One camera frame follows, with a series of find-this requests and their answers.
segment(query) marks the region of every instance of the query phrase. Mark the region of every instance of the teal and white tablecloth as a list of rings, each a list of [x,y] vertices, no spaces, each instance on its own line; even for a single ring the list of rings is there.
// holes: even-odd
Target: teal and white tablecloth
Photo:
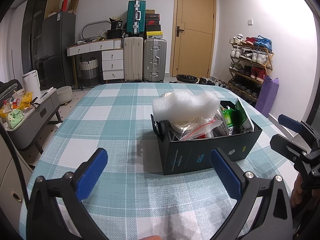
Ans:
[[[236,202],[229,198],[214,169],[163,176],[151,125],[152,100],[181,89],[195,95],[214,90],[220,99],[233,103],[237,98],[220,87],[193,84],[124,83],[95,87],[75,106],[44,150],[28,184],[29,195],[36,177],[60,178],[67,171],[75,171],[102,147],[108,152],[108,164],[83,204],[110,240],[137,240],[150,235],[160,235],[163,240],[210,239]],[[263,132],[248,157],[238,162],[239,166],[262,178],[282,175],[290,192],[297,174],[292,164],[269,145],[271,137],[280,131],[243,103]],[[58,202],[68,220],[63,202]],[[23,204],[20,234],[24,239],[26,216]],[[254,217],[249,218],[243,232],[249,229],[248,223]]]

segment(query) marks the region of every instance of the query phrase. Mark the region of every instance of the refrigerator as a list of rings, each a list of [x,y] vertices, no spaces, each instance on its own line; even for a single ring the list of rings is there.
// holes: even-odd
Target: refrigerator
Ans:
[[[74,84],[71,57],[67,47],[75,43],[76,15],[59,12],[44,19],[42,26],[43,68],[47,87]]]

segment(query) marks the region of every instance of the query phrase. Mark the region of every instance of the green suitcase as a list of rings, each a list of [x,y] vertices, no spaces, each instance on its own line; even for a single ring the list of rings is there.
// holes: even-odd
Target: green suitcase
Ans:
[[[127,17],[127,33],[143,37],[146,20],[146,1],[129,1]]]

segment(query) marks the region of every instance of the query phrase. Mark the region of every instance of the wooden door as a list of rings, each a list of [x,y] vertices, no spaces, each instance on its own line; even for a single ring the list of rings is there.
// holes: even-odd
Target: wooden door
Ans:
[[[172,76],[209,76],[214,39],[214,0],[177,0]]]

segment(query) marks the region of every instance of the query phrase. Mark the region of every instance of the door frame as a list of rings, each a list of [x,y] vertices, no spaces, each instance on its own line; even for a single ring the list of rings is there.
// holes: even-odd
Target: door frame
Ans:
[[[172,38],[171,38],[171,55],[170,55],[170,76],[172,77],[173,72],[173,59],[174,59],[174,47],[176,41],[176,28],[177,28],[177,10],[178,10],[178,0],[174,0],[173,7],[173,22],[172,22]],[[216,13],[217,13],[217,0],[214,0],[214,19],[213,19],[213,32],[212,32],[212,45],[211,45],[211,58],[209,63],[209,71],[207,77],[211,73],[212,57],[213,57],[213,47],[216,34]]]

